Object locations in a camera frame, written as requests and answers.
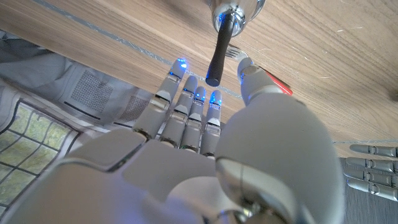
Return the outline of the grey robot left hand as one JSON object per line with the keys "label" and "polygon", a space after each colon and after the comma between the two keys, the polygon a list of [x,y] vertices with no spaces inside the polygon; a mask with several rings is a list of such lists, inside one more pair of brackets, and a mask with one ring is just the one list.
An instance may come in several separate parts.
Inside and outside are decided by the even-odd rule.
{"label": "grey robot left hand", "polygon": [[346,169],[347,185],[352,189],[366,192],[394,202],[397,201],[397,148],[352,144],[354,152],[382,156],[385,159],[348,157],[346,164],[362,168]]}

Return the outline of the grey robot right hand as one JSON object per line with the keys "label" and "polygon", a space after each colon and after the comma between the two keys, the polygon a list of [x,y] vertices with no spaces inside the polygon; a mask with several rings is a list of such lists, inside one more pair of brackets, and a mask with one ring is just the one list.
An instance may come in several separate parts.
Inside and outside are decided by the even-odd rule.
{"label": "grey robot right hand", "polygon": [[183,75],[172,66],[132,129],[67,154],[9,209],[4,223],[341,223],[345,187],[323,123],[250,58],[245,103],[220,126],[210,100],[201,132],[165,117]]}

